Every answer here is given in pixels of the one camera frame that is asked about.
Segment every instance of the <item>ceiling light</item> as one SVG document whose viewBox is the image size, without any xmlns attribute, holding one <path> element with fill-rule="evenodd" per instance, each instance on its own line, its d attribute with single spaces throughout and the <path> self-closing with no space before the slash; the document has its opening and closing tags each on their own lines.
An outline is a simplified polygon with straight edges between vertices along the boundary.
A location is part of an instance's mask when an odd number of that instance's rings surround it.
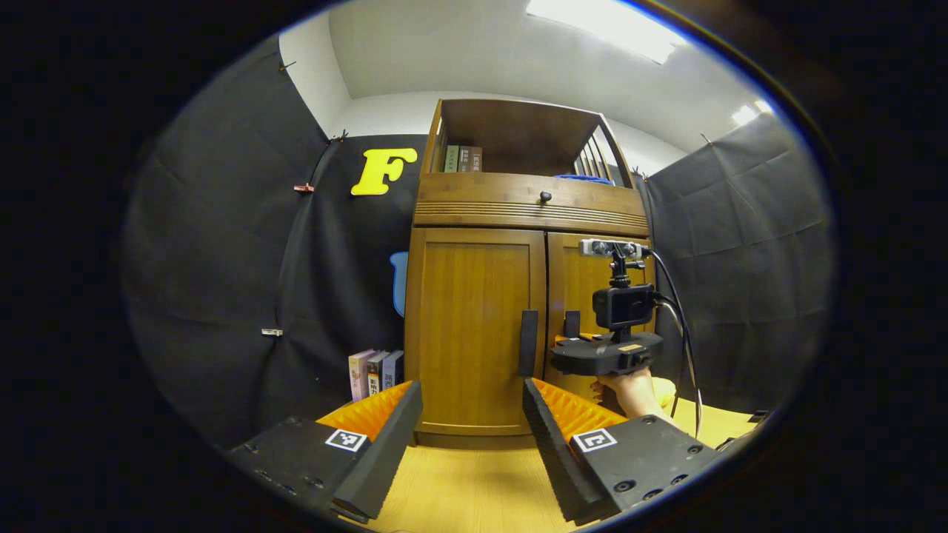
<svg viewBox="0 0 948 533">
<path fill-rule="evenodd" d="M 767 103 L 766 101 L 758 100 L 758 101 L 755 101 L 755 102 L 754 102 L 754 105 L 756 105 L 756 106 L 757 106 L 757 109 L 759 109 L 762 113 L 773 113 L 773 112 L 774 112 L 774 108 L 771 107 L 770 104 Z"/>
<path fill-rule="evenodd" d="M 750 122 L 757 116 L 757 113 L 753 109 L 746 105 L 742 105 L 740 109 L 731 117 L 734 119 L 734 122 L 737 122 L 739 125 L 743 126 L 747 122 Z"/>
<path fill-rule="evenodd" d="M 588 31 L 662 64 L 684 39 L 617 0 L 531 0 L 527 14 Z"/>
</svg>

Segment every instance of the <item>book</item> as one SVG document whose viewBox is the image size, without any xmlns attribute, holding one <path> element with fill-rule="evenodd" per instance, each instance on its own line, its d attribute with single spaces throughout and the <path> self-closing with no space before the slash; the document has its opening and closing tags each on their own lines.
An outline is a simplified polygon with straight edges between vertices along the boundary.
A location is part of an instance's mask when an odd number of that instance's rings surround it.
<svg viewBox="0 0 948 533">
<path fill-rule="evenodd" d="M 445 151 L 445 172 L 458 172 L 458 148 L 457 144 L 448 144 Z"/>
<path fill-rule="evenodd" d="M 366 375 L 369 378 L 369 396 L 376 395 L 382 390 L 379 377 L 382 375 L 382 360 L 388 354 L 389 352 L 378 352 L 366 360 L 365 368 Z"/>
<path fill-rule="evenodd" d="M 470 172 L 481 171 L 481 160 L 483 159 L 483 148 L 480 146 L 471 146 L 471 168 Z"/>
<path fill-rule="evenodd" d="M 376 350 L 366 350 L 349 356 L 349 388 L 352 389 L 353 402 L 369 397 L 369 377 L 365 367 L 375 353 Z"/>
<path fill-rule="evenodd" d="M 405 352 L 395 350 L 382 360 L 382 390 L 390 389 L 405 380 Z"/>
<path fill-rule="evenodd" d="M 470 172 L 471 170 L 471 147 L 461 146 L 458 148 L 458 172 Z"/>
</svg>

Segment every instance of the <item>wooden floor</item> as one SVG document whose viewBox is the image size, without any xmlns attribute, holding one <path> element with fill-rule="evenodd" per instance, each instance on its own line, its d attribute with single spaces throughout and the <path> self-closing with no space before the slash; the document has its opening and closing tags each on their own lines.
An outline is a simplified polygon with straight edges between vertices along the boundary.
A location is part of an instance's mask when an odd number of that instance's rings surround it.
<svg viewBox="0 0 948 533">
<path fill-rule="evenodd" d="M 749 414 L 704 407 L 701 441 L 712 447 L 754 428 Z M 675 421 L 694 435 L 694 403 L 679 400 Z M 375 531 L 558 533 L 573 531 L 559 506 L 532 435 L 461 437 L 420 434 L 408 447 Z"/>
</svg>

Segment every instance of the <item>cabinet door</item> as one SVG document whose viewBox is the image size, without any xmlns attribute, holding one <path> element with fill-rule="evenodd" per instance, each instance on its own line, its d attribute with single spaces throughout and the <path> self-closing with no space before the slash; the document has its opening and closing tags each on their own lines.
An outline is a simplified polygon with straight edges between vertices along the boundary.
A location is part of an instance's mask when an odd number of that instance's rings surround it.
<svg viewBox="0 0 948 533">
<path fill-rule="evenodd" d="M 595 324 L 593 313 L 593 293 L 600 288 L 609 287 L 612 270 L 610 259 L 584 257 L 579 255 L 579 241 L 589 238 L 601 238 L 619 241 L 633 241 L 650 246 L 646 239 L 632 239 L 610 235 L 580 235 L 574 233 L 548 233 L 547 246 L 550 267 L 550 308 L 547 327 L 547 346 L 556 346 L 556 336 L 563 334 L 563 321 L 566 311 L 579 311 L 579 331 L 582 333 L 608 333 L 609 330 Z M 646 258 L 646 270 L 629 270 L 633 285 L 655 283 L 655 265 L 651 257 Z M 655 320 L 647 324 L 632 327 L 632 331 L 655 331 Z M 550 363 L 549 351 L 546 352 L 544 380 L 589 400 L 593 399 L 590 384 L 595 377 L 564 376 Z"/>
<path fill-rule="evenodd" d="M 542 231 L 415 228 L 405 314 L 406 379 L 419 379 L 419 432 L 530 432 L 523 415 L 520 316 L 539 313 L 542 374 L 546 256 Z"/>
</svg>

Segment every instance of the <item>ceiling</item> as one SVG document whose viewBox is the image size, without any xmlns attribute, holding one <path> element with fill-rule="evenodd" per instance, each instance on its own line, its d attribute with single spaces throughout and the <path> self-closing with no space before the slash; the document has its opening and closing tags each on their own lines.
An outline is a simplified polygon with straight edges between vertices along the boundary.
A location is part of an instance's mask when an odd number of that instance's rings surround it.
<svg viewBox="0 0 948 533">
<path fill-rule="evenodd" d="M 757 99 L 694 45 L 655 64 L 578 29 L 526 14 L 529 0 L 354 0 L 329 29 L 349 96 L 474 91 L 603 113 L 686 152 L 737 125 Z"/>
</svg>

